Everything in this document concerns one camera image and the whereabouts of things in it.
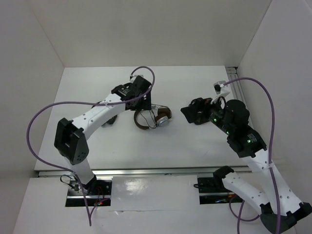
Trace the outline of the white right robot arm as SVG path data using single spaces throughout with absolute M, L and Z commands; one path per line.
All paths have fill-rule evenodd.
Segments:
M 311 214 L 311 204 L 302 202 L 292 192 L 277 167 L 269 161 L 269 150 L 249 125 L 250 113 L 242 101 L 232 99 L 222 106 L 220 100 L 213 103 L 210 98 L 196 98 L 181 108 L 181 112 L 189 123 L 210 122 L 227 135 L 230 148 L 256 175 L 262 190 L 241 179 L 229 166 L 213 173 L 213 186 L 218 191 L 232 191 L 251 205 L 269 232 L 285 232 Z

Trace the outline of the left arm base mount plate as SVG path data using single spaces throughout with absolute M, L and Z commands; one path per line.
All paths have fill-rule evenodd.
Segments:
M 99 207 L 111 206 L 112 193 L 112 178 L 102 178 L 99 186 L 91 189 L 90 192 L 85 191 L 88 207 L 94 207 L 96 204 Z M 78 182 L 71 179 L 65 184 L 68 185 L 65 207 L 84 207 L 84 197 L 81 187 Z

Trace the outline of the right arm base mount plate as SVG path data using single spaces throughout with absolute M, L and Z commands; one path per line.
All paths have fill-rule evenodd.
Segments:
M 199 193 L 199 203 L 204 204 L 226 204 L 241 203 L 242 199 L 233 192 L 217 186 L 213 177 L 198 177 L 197 183 L 193 185 Z

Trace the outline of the brown silver headphones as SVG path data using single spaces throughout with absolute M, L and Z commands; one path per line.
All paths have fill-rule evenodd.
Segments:
M 166 126 L 169 123 L 169 120 L 172 118 L 172 111 L 168 106 L 152 104 L 152 109 L 149 110 L 149 113 L 153 120 L 154 126 L 151 126 L 141 112 L 142 110 L 136 110 L 134 113 L 134 123 L 141 130 L 149 130 Z M 137 117 L 139 115 L 145 119 L 147 125 L 141 125 L 138 122 Z

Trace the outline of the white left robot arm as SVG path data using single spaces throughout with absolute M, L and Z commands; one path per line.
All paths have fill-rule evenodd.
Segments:
M 65 158 L 75 177 L 80 179 L 79 189 L 86 195 L 94 193 L 104 186 L 92 172 L 87 160 L 89 146 L 87 140 L 106 122 L 127 110 L 142 108 L 144 95 L 152 84 L 142 76 L 136 76 L 134 81 L 118 85 L 111 93 L 86 113 L 67 120 L 62 118 L 56 129 L 54 147 Z

